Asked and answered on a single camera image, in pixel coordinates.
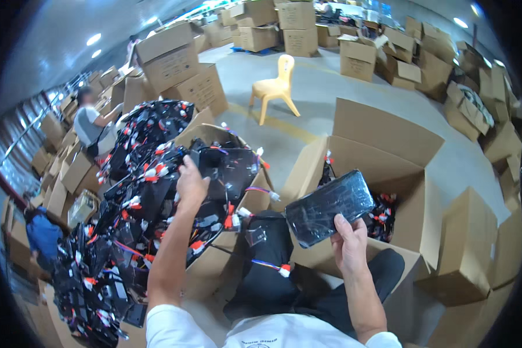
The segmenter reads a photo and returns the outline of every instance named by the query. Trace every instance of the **person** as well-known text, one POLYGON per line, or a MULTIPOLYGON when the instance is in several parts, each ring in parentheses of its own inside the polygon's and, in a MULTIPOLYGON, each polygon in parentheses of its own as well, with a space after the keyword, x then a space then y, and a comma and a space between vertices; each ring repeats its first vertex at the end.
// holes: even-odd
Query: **person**
POLYGON ((98 155, 105 155, 114 148, 116 143, 116 130, 112 121, 124 109, 124 103, 120 103, 114 109, 101 115, 95 110, 96 93, 89 86, 84 86, 77 92, 77 106, 79 109, 73 121, 73 127, 81 143, 87 147, 98 141, 98 155))
POLYGON ((332 17, 334 12, 328 0, 319 0, 319 5, 322 9, 317 10, 317 13, 321 14, 323 17, 332 17))
POLYGON ((58 254, 58 239, 62 238, 62 230, 48 220, 47 210, 42 206, 35 209, 26 208, 23 218, 33 258, 43 270, 52 272, 53 262, 58 254))
POLYGON ((139 44, 139 42, 141 42, 140 39, 137 38, 137 35, 131 35, 130 36, 130 41, 127 43, 127 47, 126 47, 126 50, 127 50, 127 57, 126 57, 126 63, 130 61, 130 58, 132 59, 131 62, 130 62, 130 66, 138 66, 137 64, 137 58, 135 57, 135 55, 133 55, 133 57, 130 57, 132 55, 132 51, 133 51, 133 46, 139 44))
MULTIPOLYGON (((189 156, 184 157, 176 189, 180 202, 149 273, 147 292, 150 311, 146 318, 148 348, 216 345, 181 308, 186 251, 194 217, 207 195, 209 179, 202 179, 189 156)), ((336 215, 338 233, 331 237, 336 263, 344 284, 312 306, 289 278, 275 269, 244 264, 236 295, 224 307, 230 320, 242 319, 228 333, 224 347, 398 347, 387 332, 382 302, 392 292, 404 270, 404 259, 385 249, 366 261, 367 229, 361 219, 353 227, 336 215)), ((286 264, 292 240, 282 215, 265 211, 254 217, 250 229, 262 226, 265 243, 255 244, 250 254, 272 264, 286 264)))

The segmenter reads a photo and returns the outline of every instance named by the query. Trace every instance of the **gray floor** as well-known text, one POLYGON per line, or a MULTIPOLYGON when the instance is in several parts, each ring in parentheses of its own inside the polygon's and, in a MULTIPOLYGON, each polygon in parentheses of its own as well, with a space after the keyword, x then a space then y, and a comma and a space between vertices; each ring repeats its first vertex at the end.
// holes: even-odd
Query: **gray floor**
MULTIPOLYGON (((295 117, 283 101, 271 101, 265 125, 259 126, 259 101, 256 100, 253 112, 248 110, 251 84, 277 76, 280 53, 266 56, 232 53, 231 46, 214 48, 199 55, 201 62, 216 63, 230 103, 229 110, 216 121, 226 122, 253 148, 264 148, 263 158, 271 165, 269 175, 277 191, 282 188, 306 143, 332 132, 335 99, 341 97, 381 108, 445 139, 445 144, 426 168, 440 188, 443 207, 467 186, 472 186, 491 206, 499 222, 509 216, 491 164, 477 144, 447 124, 437 102, 419 92, 391 87, 377 76, 373 83, 342 76, 338 51, 320 48, 317 57, 295 58, 292 99, 301 116, 295 117)), ((228 298, 228 294, 217 293, 207 303, 186 305, 198 324, 219 345, 224 342, 229 328, 220 312, 228 298)), ((408 281, 387 299, 385 310, 389 330, 402 342, 424 345, 444 308, 408 281)))

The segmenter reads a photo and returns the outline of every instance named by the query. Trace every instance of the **hand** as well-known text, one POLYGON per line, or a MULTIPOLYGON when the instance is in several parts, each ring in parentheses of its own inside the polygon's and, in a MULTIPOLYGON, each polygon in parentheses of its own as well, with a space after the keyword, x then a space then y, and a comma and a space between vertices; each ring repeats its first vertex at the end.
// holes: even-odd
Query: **hand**
POLYGON ((210 177, 201 178, 201 173, 191 157, 184 156, 184 164, 180 166, 180 179, 176 185, 176 190, 180 195, 179 210, 193 211, 196 214, 207 197, 210 182, 210 177))
POLYGON ((342 276, 346 278, 367 270, 367 227, 363 220, 357 219, 350 225, 342 214, 336 214, 334 226, 338 233, 331 236, 331 245, 342 276))

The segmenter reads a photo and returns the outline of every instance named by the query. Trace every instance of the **yellow plastic chair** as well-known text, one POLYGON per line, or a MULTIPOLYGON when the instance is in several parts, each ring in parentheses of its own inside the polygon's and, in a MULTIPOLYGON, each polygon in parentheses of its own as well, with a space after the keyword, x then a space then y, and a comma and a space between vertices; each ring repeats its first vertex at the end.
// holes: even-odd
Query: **yellow plastic chair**
POLYGON ((294 70, 294 58, 289 55, 281 55, 278 59, 278 77, 276 79, 261 80, 251 86, 251 98, 249 106, 253 106, 253 98, 257 97, 261 100, 261 117, 259 125, 265 122, 265 114, 267 113, 267 102, 271 99, 281 98, 294 115, 299 117, 299 112, 292 99, 292 71, 294 70))

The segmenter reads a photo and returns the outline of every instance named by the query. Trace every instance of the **blue pallet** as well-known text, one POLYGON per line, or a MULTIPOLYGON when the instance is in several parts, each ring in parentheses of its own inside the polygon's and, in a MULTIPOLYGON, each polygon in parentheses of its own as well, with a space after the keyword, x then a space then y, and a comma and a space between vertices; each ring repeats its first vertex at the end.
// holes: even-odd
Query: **blue pallet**
POLYGON ((234 52, 245 52, 245 53, 256 53, 258 55, 265 55, 269 52, 271 52, 271 49, 270 48, 265 48, 264 50, 261 50, 259 52, 253 52, 253 51, 248 51, 248 50, 244 50, 243 48, 241 47, 230 47, 230 49, 234 52))

